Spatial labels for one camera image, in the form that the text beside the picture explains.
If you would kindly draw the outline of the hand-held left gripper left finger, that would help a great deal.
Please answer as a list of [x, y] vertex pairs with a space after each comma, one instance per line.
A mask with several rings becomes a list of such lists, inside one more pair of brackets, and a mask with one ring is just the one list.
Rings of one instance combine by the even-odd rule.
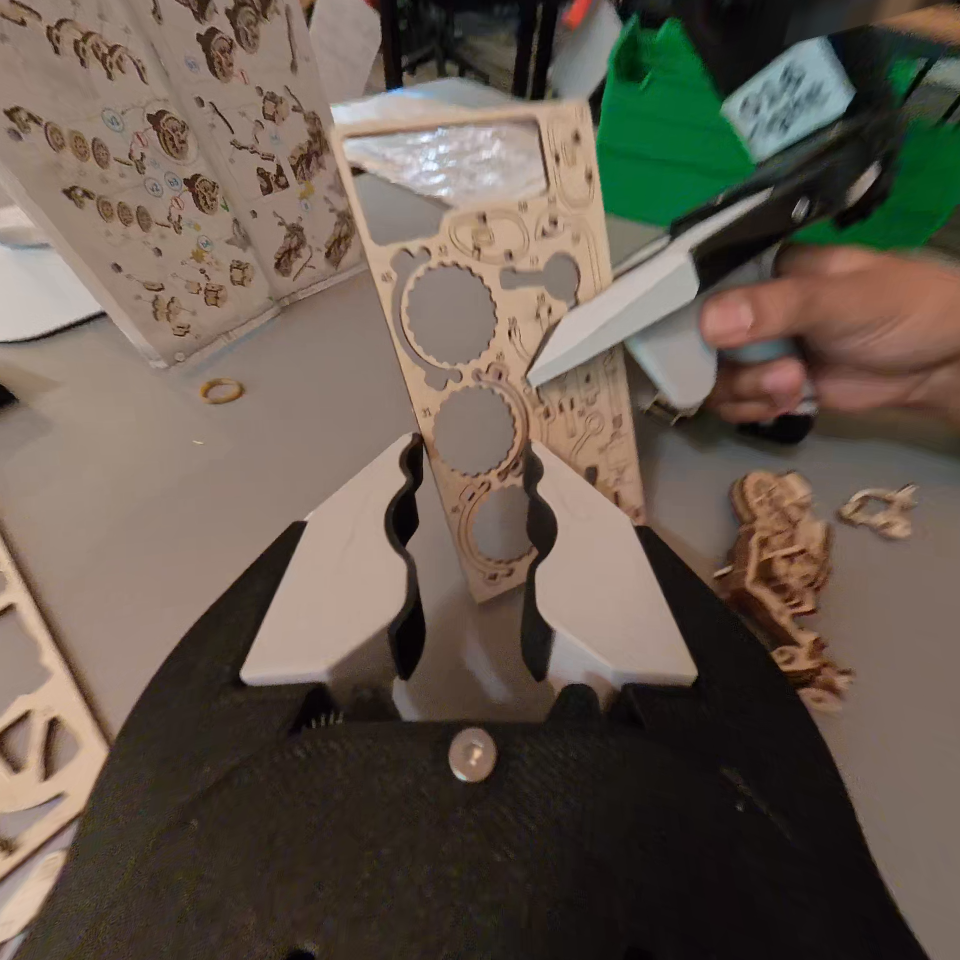
[[426, 645], [408, 550], [424, 452], [420, 434], [402, 434], [308, 514], [240, 669], [245, 686], [319, 686], [326, 713], [400, 717], [395, 688]]

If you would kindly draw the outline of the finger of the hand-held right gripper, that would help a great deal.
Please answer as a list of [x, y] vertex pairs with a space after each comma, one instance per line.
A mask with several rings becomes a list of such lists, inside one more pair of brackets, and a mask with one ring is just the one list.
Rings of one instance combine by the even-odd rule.
[[723, 195], [672, 223], [662, 234], [614, 267], [630, 284], [714, 284], [773, 243], [772, 197], [766, 187]]
[[525, 378], [541, 387], [693, 303], [701, 280], [687, 250], [662, 250], [568, 311], [540, 344]]

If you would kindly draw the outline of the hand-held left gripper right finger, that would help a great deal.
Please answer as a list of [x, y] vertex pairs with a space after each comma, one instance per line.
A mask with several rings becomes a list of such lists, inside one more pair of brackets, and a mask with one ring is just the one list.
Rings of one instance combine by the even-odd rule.
[[524, 586], [524, 665], [553, 690], [688, 688], [698, 670], [630, 516], [541, 442], [523, 489], [535, 557]]

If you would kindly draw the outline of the wooden puzzle sheet with round holes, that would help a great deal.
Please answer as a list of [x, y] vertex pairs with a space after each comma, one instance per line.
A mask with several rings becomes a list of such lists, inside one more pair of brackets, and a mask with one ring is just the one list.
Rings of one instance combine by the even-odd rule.
[[[542, 181], [474, 198], [437, 198], [434, 223], [378, 238], [385, 216], [366, 199], [398, 185], [370, 154], [429, 164], [441, 136], [475, 135], [469, 172], [522, 171]], [[350, 160], [360, 143], [368, 156]], [[390, 332], [467, 588], [479, 603], [517, 588], [536, 551], [525, 532], [523, 454], [538, 441], [632, 522], [644, 496], [623, 350], [558, 381], [527, 378], [573, 306], [609, 287], [610, 249], [591, 117], [584, 102], [433, 109], [411, 121], [341, 126], [334, 155]]]

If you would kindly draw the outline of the grey desk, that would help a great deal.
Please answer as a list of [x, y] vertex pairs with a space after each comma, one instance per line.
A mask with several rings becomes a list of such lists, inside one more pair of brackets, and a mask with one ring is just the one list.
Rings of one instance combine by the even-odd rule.
[[[108, 319], [2, 347], [2, 527], [114, 738], [187, 629], [282, 532], [416, 428], [370, 274], [211, 356], [151, 368]], [[728, 490], [795, 470], [834, 522], [810, 623], [854, 671], [819, 713], [873, 856], [931, 958], [958, 958], [958, 429], [928, 414], [822, 411], [795, 448], [708, 414], [634, 417], [656, 532], [710, 580], [737, 527]], [[918, 487], [913, 534], [836, 517]]]

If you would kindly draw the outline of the person's right hand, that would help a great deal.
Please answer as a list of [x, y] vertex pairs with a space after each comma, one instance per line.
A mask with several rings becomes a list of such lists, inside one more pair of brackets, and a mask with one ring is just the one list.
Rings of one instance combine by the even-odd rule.
[[705, 404], [724, 421], [793, 410], [811, 387], [820, 410], [906, 410], [959, 422], [958, 268], [856, 246], [788, 246], [774, 278], [714, 294], [704, 341], [719, 352], [798, 340], [802, 355], [718, 367]]

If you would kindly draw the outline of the green plastic bin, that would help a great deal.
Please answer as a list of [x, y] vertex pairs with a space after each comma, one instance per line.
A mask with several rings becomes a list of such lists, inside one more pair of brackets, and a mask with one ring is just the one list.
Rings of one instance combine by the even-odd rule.
[[[907, 132], [889, 197], [869, 219], [840, 230], [820, 222], [797, 234], [811, 245], [882, 251], [928, 245], [959, 204], [958, 92], [934, 83], [941, 59], [906, 103]], [[608, 58], [596, 154], [606, 212], [668, 227], [755, 170], [721, 115], [705, 68], [676, 19], [647, 27], [634, 15]]]

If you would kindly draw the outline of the assembled wooden model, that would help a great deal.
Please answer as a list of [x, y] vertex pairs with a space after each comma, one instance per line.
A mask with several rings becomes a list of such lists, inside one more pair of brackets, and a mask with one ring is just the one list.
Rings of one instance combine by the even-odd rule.
[[738, 529], [719, 594], [757, 631], [778, 669], [807, 708], [836, 714], [853, 682], [821, 634], [802, 623], [818, 612], [831, 574], [831, 526], [813, 511], [809, 482], [795, 471], [751, 471], [729, 490]]

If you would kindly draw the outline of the large clear plastic bag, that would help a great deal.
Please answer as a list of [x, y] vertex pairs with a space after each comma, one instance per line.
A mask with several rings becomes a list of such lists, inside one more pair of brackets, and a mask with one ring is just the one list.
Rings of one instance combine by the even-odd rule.
[[[411, 122], [426, 115], [501, 109], [519, 100], [468, 78], [440, 78], [332, 105], [337, 127]], [[449, 208], [521, 200], [548, 186], [539, 125], [534, 119], [492, 125], [406, 128], [351, 138], [344, 153], [353, 173], [437, 200]]]

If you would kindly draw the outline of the black metal table legs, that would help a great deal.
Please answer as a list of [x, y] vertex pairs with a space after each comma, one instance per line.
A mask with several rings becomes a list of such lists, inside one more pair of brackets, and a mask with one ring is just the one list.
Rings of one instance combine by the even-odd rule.
[[474, 78], [490, 85], [491, 74], [458, 50], [457, 18], [515, 15], [510, 94], [522, 100], [546, 97], [547, 74], [564, 2], [436, 1], [375, 2], [380, 20], [383, 77], [386, 90], [399, 90], [404, 78], [433, 64], [438, 78]]

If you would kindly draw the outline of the white paper sheet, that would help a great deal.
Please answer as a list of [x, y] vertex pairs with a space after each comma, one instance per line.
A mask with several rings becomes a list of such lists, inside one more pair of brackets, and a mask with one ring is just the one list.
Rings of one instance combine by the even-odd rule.
[[1, 343], [26, 343], [99, 318], [102, 306], [15, 204], [1, 206]]

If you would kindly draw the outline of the printed instruction sheet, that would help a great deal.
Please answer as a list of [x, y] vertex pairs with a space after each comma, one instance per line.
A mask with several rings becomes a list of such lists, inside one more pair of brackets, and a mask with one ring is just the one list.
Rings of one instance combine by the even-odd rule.
[[151, 366], [366, 268], [300, 2], [3, 1], [2, 176]]

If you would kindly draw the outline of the small wooden frame piece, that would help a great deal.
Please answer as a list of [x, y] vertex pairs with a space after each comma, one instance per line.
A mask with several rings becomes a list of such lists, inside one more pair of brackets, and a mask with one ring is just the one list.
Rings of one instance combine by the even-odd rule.
[[918, 490], [915, 484], [858, 490], [838, 507], [836, 518], [846, 525], [869, 529], [888, 541], [906, 541], [913, 534], [911, 512], [917, 506]]

